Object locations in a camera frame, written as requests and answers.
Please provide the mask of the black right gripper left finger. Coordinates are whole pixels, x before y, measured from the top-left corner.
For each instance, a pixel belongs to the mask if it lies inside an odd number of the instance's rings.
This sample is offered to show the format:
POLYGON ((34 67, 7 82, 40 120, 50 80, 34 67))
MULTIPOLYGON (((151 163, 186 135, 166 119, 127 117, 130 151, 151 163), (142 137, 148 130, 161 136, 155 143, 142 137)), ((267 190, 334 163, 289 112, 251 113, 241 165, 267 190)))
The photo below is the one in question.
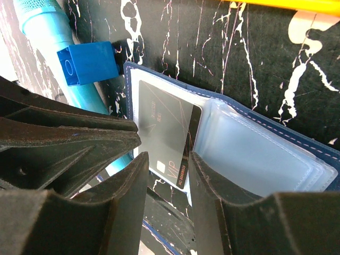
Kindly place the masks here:
POLYGON ((149 155, 67 199, 49 190, 1 192, 1 254, 137 254, 149 155))

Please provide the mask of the black VIP credit card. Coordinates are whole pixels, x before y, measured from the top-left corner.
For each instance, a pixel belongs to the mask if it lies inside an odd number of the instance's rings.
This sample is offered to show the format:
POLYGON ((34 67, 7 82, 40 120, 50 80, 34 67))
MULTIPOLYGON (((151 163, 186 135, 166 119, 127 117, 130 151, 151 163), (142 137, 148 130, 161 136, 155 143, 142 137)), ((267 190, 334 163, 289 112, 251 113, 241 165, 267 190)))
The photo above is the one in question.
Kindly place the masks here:
POLYGON ((165 92, 153 84, 139 82, 138 129, 151 170, 183 189, 201 119, 201 107, 165 92))

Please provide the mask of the navy blue card holder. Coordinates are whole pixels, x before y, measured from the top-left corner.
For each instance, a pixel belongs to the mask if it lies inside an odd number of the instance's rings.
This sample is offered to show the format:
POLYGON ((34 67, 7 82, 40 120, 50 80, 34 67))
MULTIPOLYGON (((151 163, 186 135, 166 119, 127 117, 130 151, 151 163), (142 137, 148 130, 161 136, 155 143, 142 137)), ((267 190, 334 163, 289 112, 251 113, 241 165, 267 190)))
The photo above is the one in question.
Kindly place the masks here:
MULTIPOLYGON (((213 170, 261 197, 274 192, 339 190, 339 152, 284 127, 228 96, 200 89, 133 62, 123 66, 127 115, 138 127, 139 82, 202 109, 193 150, 213 170)), ((190 194, 189 170, 183 189, 190 194)))

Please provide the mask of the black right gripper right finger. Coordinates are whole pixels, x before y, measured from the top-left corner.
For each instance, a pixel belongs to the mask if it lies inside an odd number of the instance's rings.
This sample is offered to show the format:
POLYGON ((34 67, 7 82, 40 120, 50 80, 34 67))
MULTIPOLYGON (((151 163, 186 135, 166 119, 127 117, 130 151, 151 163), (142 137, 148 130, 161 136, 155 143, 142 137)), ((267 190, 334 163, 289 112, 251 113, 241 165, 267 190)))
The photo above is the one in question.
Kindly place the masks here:
POLYGON ((259 197, 189 157, 198 254, 339 254, 338 192, 259 197))

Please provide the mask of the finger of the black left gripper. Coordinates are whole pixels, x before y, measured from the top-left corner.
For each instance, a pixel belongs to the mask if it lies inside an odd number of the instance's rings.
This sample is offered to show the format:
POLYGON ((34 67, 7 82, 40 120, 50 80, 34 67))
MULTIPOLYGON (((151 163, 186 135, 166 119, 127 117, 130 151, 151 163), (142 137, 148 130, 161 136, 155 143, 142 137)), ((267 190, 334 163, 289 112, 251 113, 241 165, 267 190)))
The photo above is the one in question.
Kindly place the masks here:
POLYGON ((137 132, 131 120, 90 112, 45 98, 1 77, 1 117, 47 127, 72 126, 137 132))
POLYGON ((1 190, 53 189, 64 197, 140 145, 135 123, 47 127, 1 118, 1 190))

